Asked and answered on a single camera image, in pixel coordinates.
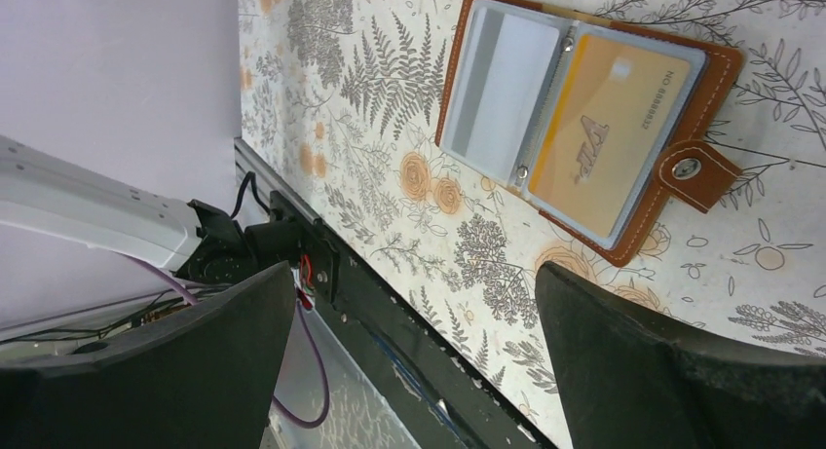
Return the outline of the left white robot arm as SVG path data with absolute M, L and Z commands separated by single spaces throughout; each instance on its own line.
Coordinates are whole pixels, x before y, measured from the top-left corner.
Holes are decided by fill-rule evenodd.
M 242 228 L 224 210 L 138 190 L 7 136 L 1 221 L 137 259 L 183 281 L 237 283 L 295 267 L 301 230 L 281 220 Z

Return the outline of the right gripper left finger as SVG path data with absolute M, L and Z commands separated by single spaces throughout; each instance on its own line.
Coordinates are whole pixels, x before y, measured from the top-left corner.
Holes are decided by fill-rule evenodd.
M 5 448 L 256 448 L 294 317 L 280 263 L 166 318 L 1 366 Z

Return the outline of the gold VIP card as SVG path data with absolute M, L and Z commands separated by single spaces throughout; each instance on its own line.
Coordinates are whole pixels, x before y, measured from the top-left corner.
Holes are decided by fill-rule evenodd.
M 527 181 L 529 201 L 603 247 L 617 244 L 705 64 L 699 49 L 581 31 Z

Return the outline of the brown leather card holder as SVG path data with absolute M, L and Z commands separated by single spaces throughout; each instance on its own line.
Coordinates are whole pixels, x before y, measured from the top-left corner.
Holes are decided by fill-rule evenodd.
M 445 122 L 448 105 L 452 99 L 460 49 L 465 37 L 465 27 L 469 23 L 470 8 L 474 1 L 463 0 L 457 21 L 457 32 L 447 62 L 441 109 L 434 138 L 434 143 L 441 149 L 446 148 Z M 702 140 L 742 68 L 744 54 L 740 50 L 635 26 L 620 20 L 599 18 L 596 15 L 537 1 L 494 1 L 529 11 L 544 12 L 563 19 L 580 20 L 611 30 L 698 48 L 710 55 L 709 63 L 705 71 L 700 74 L 695 91 L 682 117 L 678 120 L 676 134 L 669 139 L 665 149 L 656 153 L 655 168 L 648 175 L 648 187 L 643 191 L 640 205 L 633 210 L 630 226 L 620 235 L 617 246 L 611 249 L 600 247 L 547 211 L 541 209 L 539 215 L 588 246 L 610 264 L 624 267 L 642 247 L 669 199 L 679 199 L 696 210 L 706 213 L 724 197 L 734 181 L 742 174 L 741 168 Z

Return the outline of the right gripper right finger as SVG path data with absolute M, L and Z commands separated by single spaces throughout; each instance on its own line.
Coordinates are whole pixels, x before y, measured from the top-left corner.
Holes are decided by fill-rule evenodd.
M 825 362 L 735 341 L 545 262 L 535 297 L 577 448 L 821 448 Z

